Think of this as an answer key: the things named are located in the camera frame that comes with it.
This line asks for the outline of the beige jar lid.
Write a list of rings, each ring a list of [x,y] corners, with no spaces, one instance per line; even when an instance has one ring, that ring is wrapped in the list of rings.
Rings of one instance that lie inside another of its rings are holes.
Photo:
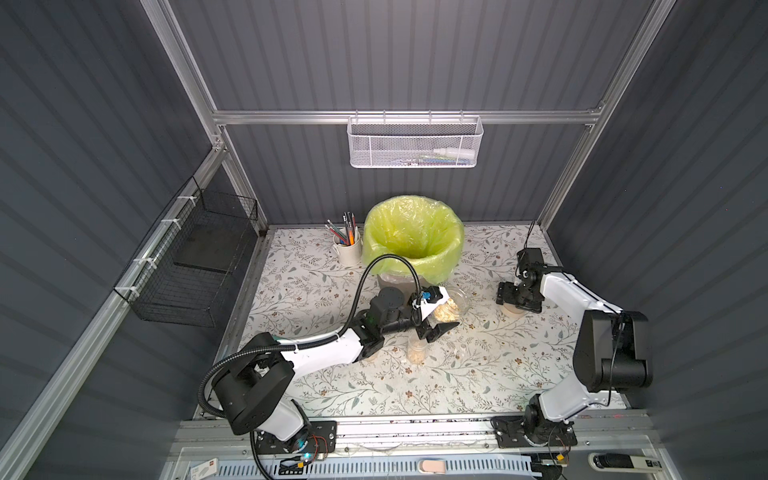
[[[525,310],[519,309],[514,305],[504,304],[501,306],[501,310],[505,315],[514,318],[520,318],[526,314]]]

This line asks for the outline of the oatmeal jar with beige lid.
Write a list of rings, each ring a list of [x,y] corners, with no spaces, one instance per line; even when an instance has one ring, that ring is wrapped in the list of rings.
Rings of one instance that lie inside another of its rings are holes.
[[[470,309],[467,294],[457,286],[446,286],[448,299],[439,305],[432,317],[441,323],[460,322]]]

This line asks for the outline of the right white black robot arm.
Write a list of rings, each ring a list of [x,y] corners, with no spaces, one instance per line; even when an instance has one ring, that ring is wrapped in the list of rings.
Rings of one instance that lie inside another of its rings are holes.
[[[566,433],[571,420],[592,406],[608,407],[611,399],[602,402],[602,391],[651,385],[650,322],[643,313],[599,297],[562,267],[547,264],[539,248],[517,252],[516,278],[499,284],[498,305],[511,313],[540,313],[549,300],[580,322],[572,372],[526,406],[522,431],[531,444]]]

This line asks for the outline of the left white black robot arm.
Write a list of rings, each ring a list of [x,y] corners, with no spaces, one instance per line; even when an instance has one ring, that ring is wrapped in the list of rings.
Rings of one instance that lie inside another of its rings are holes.
[[[419,340],[432,343],[459,323],[432,324],[429,316],[454,304],[442,286],[426,287],[410,298],[395,287],[386,287],[367,309],[353,315],[344,333],[332,334],[320,346],[276,351],[279,342],[269,334],[259,334],[244,350],[265,347],[265,352],[241,351],[239,358],[212,376],[213,393],[223,417],[235,435],[265,432],[288,450],[298,451],[312,434],[312,426],[300,405],[286,397],[294,381],[367,359],[378,353],[389,334],[413,330]]]

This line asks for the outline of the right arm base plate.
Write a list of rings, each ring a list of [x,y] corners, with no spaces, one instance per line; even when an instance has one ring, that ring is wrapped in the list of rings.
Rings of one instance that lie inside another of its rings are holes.
[[[490,424],[500,448],[565,447],[578,444],[571,423],[530,420],[523,415],[494,416]]]

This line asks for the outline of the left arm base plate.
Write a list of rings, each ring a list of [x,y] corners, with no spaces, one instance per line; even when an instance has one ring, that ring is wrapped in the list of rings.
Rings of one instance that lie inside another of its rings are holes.
[[[338,423],[336,421],[311,421],[286,441],[275,435],[258,431],[256,447],[259,454],[313,454],[327,455],[336,448]]]

